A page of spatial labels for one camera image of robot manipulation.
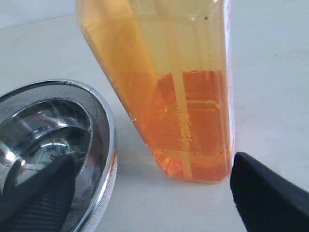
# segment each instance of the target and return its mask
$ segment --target orange bottle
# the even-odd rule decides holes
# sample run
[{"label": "orange bottle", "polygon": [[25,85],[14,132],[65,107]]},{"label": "orange bottle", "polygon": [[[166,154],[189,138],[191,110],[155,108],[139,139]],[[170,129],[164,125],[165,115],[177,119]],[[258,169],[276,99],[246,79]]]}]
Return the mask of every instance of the orange bottle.
[{"label": "orange bottle", "polygon": [[230,0],[77,0],[82,33],[158,166],[218,183],[234,154]]}]

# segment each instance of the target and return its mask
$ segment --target black plastic piece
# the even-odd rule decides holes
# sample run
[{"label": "black plastic piece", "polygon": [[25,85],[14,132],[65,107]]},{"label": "black plastic piece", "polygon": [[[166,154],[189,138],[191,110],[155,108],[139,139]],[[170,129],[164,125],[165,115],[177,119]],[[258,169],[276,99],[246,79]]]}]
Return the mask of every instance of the black plastic piece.
[{"label": "black plastic piece", "polygon": [[235,155],[231,190],[249,232],[309,232],[309,193],[250,155]]},{"label": "black plastic piece", "polygon": [[0,196],[1,232],[59,232],[75,192],[71,156],[56,158],[21,185]]}]

